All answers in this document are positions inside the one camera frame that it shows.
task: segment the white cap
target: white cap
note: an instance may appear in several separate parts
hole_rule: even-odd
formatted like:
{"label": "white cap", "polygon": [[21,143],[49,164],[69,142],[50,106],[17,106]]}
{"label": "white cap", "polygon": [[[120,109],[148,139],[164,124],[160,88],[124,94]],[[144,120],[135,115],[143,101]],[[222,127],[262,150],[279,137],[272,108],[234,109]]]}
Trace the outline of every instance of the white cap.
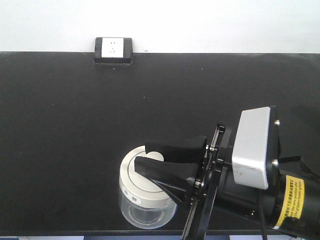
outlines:
{"label": "white cap", "polygon": [[135,158],[147,157],[164,161],[161,153],[152,151],[146,154],[145,146],[130,151],[120,166],[119,186],[123,194],[132,203],[147,209],[164,208],[173,200],[157,185],[135,172]]}

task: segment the white wall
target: white wall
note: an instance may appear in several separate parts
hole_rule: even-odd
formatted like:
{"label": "white wall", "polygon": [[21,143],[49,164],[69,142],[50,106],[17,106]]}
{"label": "white wall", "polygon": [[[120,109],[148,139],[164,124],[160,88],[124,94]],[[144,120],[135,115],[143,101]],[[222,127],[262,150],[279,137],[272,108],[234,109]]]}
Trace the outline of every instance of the white wall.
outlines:
{"label": "white wall", "polygon": [[0,0],[0,51],[320,53],[320,0]]}

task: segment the yellow warning label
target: yellow warning label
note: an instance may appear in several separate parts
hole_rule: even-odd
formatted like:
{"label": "yellow warning label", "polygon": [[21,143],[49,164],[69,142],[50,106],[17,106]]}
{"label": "yellow warning label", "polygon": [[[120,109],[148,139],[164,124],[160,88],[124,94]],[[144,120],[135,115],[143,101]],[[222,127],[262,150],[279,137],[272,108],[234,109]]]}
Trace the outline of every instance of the yellow warning label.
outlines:
{"label": "yellow warning label", "polygon": [[283,205],[278,222],[274,229],[278,229],[286,217],[300,219],[305,200],[305,182],[303,179],[286,176]]}

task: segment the wall socket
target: wall socket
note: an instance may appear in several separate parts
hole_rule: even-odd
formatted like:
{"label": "wall socket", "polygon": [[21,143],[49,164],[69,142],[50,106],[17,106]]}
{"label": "wall socket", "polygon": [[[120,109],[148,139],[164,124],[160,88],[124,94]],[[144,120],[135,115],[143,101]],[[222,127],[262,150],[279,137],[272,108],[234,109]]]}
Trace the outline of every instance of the wall socket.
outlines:
{"label": "wall socket", "polygon": [[94,63],[105,65],[132,64],[132,39],[127,37],[96,37]]}
{"label": "wall socket", "polygon": [[103,37],[101,46],[102,58],[123,58],[124,39],[121,37]]}

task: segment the jar label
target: jar label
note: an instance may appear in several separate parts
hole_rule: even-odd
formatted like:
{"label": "jar label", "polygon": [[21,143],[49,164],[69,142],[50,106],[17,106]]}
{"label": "jar label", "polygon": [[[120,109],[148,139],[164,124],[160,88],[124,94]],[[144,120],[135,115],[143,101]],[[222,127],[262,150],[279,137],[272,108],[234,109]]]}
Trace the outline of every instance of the jar label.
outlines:
{"label": "jar label", "polygon": [[132,202],[136,205],[141,204],[141,199],[139,197],[133,195],[131,192],[129,192],[125,186],[122,186],[121,190],[122,190],[123,194],[126,196],[126,198],[129,199],[130,202]]}

